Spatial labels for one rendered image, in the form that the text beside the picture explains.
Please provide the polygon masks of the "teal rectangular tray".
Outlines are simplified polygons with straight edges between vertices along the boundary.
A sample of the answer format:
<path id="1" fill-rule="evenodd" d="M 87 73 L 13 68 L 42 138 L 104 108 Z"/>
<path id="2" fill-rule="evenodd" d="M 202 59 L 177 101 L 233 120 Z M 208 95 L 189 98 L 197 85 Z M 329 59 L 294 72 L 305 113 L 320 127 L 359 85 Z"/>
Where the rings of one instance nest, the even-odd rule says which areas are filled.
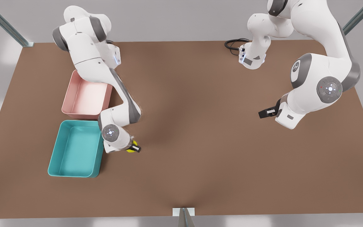
<path id="1" fill-rule="evenodd" d="M 103 150 L 98 121 L 65 120 L 59 127 L 48 174 L 95 178 L 100 172 Z"/>

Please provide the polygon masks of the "pink rectangular tray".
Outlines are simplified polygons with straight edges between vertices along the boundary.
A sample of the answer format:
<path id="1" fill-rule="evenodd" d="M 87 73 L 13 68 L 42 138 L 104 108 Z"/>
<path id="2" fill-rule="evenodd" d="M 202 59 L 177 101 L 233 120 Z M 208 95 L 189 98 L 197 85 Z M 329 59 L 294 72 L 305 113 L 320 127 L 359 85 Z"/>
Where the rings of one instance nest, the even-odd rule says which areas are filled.
<path id="1" fill-rule="evenodd" d="M 61 111 L 71 118 L 97 120 L 108 108 L 112 88 L 109 84 L 86 81 L 74 70 Z"/>

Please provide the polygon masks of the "silver frame post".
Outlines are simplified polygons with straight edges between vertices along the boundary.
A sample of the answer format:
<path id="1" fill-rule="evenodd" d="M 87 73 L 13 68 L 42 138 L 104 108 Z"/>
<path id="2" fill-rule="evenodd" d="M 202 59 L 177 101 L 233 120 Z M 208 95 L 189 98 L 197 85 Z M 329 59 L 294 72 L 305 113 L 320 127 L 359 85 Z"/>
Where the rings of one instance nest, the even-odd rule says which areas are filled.
<path id="1" fill-rule="evenodd" d="M 195 227 L 192 216 L 195 216 L 195 208 L 173 208 L 172 216 L 178 217 L 178 227 Z"/>
<path id="2" fill-rule="evenodd" d="M 33 47 L 34 43 L 28 42 L 1 14 L 0 27 L 6 31 L 22 47 Z"/>
<path id="3" fill-rule="evenodd" d="M 343 27 L 344 35 L 346 36 L 363 20 L 363 7 L 347 22 Z"/>

